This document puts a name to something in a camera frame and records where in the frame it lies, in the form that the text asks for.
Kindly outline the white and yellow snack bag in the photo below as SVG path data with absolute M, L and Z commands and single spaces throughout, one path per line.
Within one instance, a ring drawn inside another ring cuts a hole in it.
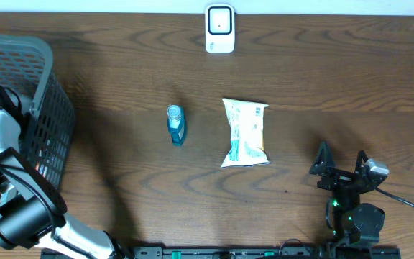
M 264 151 L 264 111 L 268 104 L 222 99 L 231 128 L 231 148 L 221 167 L 268 164 Z

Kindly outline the teal bottle with clear cap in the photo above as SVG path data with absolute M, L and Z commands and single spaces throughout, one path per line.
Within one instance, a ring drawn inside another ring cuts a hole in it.
M 185 113 L 181 106 L 171 104 L 167 108 L 167 128 L 170 133 L 172 143 L 181 146 L 186 137 Z

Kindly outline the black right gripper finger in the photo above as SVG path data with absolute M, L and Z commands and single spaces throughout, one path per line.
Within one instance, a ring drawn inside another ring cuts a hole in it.
M 309 173 L 311 175 L 323 176 L 335 166 L 333 153 L 331 152 L 329 144 L 323 141 L 318 149 L 315 162 L 310 167 Z
M 358 173 L 361 170 L 361 167 L 364 163 L 366 163 L 369 160 L 367 154 L 364 150 L 360 150 L 357 154 L 357 159 L 355 163 L 355 173 Z

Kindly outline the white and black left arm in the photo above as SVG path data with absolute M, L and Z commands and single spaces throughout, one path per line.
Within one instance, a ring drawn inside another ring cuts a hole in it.
M 104 231 L 68 213 L 58 190 L 19 153 L 21 101 L 0 86 L 0 247 L 54 250 L 70 258 L 133 258 Z

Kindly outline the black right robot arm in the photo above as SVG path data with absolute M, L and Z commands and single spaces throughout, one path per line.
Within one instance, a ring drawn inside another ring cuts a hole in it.
M 326 224 L 334 231 L 333 241 L 326 246 L 330 257 L 341 250 L 371 250 L 380 241 L 385 213 L 373 204 L 360 202 L 362 194 L 373 191 L 389 175 L 385 163 L 358 152 L 353 172 L 336 167 L 326 141 L 319 146 L 311 175 L 320 176 L 317 187 L 332 193 L 326 205 Z

